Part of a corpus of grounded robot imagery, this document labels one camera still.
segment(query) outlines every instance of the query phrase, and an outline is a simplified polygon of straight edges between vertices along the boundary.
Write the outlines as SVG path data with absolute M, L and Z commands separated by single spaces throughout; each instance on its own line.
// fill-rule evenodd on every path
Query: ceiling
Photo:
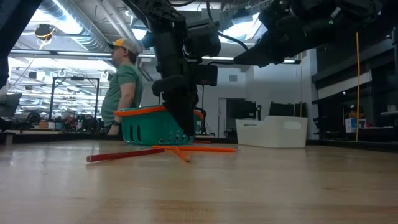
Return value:
M 104 37 L 105 41 L 114 41 L 121 38 L 121 33 L 112 25 L 109 18 L 106 16 L 102 7 L 94 0 L 54 0 L 59 2 L 64 2 L 65 4 L 74 4 L 78 9 L 81 10 L 83 15 L 85 15 L 90 24 L 90 29 L 97 29 L 100 34 Z M 127 7 L 124 5 L 122 0 L 107 0 L 115 8 L 117 14 L 123 20 L 123 25 L 132 30 L 137 39 L 142 38 L 143 33 L 145 33 L 145 27 L 140 26 L 140 21 L 134 21 L 134 16 L 131 17 L 131 13 L 128 11 Z M 226 9 L 232 9 L 234 6 L 247 6 L 248 0 L 246 1 L 211 1 L 211 6 L 214 10 L 220 9 L 223 11 Z M 256 5 L 259 2 L 264 1 L 250 1 L 250 5 Z M 203 16 L 207 15 L 206 12 L 202 13 L 202 9 L 206 6 L 205 3 L 197 1 L 191 6 L 177 8 L 182 9 L 182 14 L 187 17 L 187 21 L 195 21 L 202 19 Z M 115 20 L 116 16 L 111 15 L 111 19 Z M 46 42 L 39 40 L 34 35 L 33 31 L 39 24 L 51 24 L 57 29 L 54 36 L 50 41 Z M 59 22 L 54 20 L 54 17 L 42 13 L 42 11 L 37 11 L 35 16 L 29 22 L 25 31 L 20 36 L 15 49 L 29 49 L 38 50 L 42 47 L 43 50 L 55 50 L 55 51 L 75 51 L 75 52 L 86 52 L 88 49 L 77 41 L 76 36 L 68 36 L 69 33 L 66 31 L 71 30 L 72 25 L 66 25 L 63 29 L 60 28 Z M 252 30 L 252 36 L 256 33 L 256 30 Z M 228 34 L 233 34 L 233 30 L 226 31 Z M 248 44 L 252 45 L 254 40 L 251 38 L 243 37 L 243 40 Z M 243 51 L 241 46 L 232 43 L 223 43 L 220 56 L 223 57 L 234 57 Z M 153 54 L 151 49 L 145 51 L 147 54 Z M 101 108 L 101 99 L 103 99 L 104 94 L 108 88 L 108 74 L 113 73 L 116 69 L 111 65 L 110 61 L 102 60 L 67 60 L 61 58 L 32 58 L 32 57 L 9 57 L 9 64 L 11 67 L 11 79 L 9 83 L 11 87 L 9 92 L 11 93 L 23 93 L 24 96 L 21 101 L 18 113 L 25 113 L 31 110 L 39 108 L 40 111 L 48 113 L 49 111 L 49 99 L 51 94 L 51 84 L 52 77 L 57 77 L 60 74 L 64 77 L 72 76 L 82 76 L 85 78 L 99 78 L 100 79 L 100 91 L 99 91 L 99 108 Z M 150 79 L 156 80 L 160 79 L 160 74 L 156 72 L 155 69 L 155 59 L 145 59 L 142 61 L 144 67 L 143 69 Z M 29 78 L 30 72 L 36 72 L 37 78 Z M 93 113 L 95 105 L 95 94 L 96 88 L 95 83 L 91 80 L 85 81 L 71 81 L 65 80 L 55 90 L 55 102 L 57 107 L 55 112 L 61 113 L 62 111 L 77 111 L 78 113 Z

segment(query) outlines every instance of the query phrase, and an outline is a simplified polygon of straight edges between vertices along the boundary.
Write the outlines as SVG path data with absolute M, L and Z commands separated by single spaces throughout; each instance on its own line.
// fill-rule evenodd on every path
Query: door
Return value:
M 226 98 L 218 99 L 218 138 L 226 138 Z

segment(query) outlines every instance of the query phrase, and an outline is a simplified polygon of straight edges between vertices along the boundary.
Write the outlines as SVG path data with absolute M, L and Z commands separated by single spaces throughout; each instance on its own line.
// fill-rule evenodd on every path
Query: plastic basket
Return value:
M 195 127 L 203 119 L 194 111 Z M 195 135 L 187 136 L 164 106 L 147 106 L 115 111 L 121 117 L 123 139 L 129 144 L 182 145 L 190 144 Z

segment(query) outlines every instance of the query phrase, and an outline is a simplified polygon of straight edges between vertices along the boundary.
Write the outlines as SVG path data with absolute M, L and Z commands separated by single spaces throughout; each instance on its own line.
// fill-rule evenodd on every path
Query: orange basket rim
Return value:
M 129 111 L 115 111 L 114 114 L 119 117 L 126 117 L 126 116 L 137 116 L 137 115 L 143 115 L 143 114 L 150 114 L 150 113 L 155 113 L 155 112 L 160 112 L 160 111 L 165 111 L 165 110 L 166 110 L 166 107 L 164 107 L 164 106 L 153 106 L 150 108 L 141 108 L 141 109 L 135 109 L 135 110 L 129 110 Z M 201 120 L 204 119 L 203 114 L 200 111 L 193 110 L 193 114 L 199 116 Z

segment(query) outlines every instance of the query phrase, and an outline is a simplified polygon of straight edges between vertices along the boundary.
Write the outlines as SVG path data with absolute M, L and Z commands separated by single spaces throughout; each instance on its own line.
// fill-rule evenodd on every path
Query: ceiling duct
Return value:
M 73 40 L 87 50 L 93 52 L 111 51 L 104 35 L 72 0 L 43 0 L 39 10 L 54 17 L 57 20 L 56 22 L 78 24 L 81 27 L 81 32 L 78 35 L 84 37 L 74 37 Z

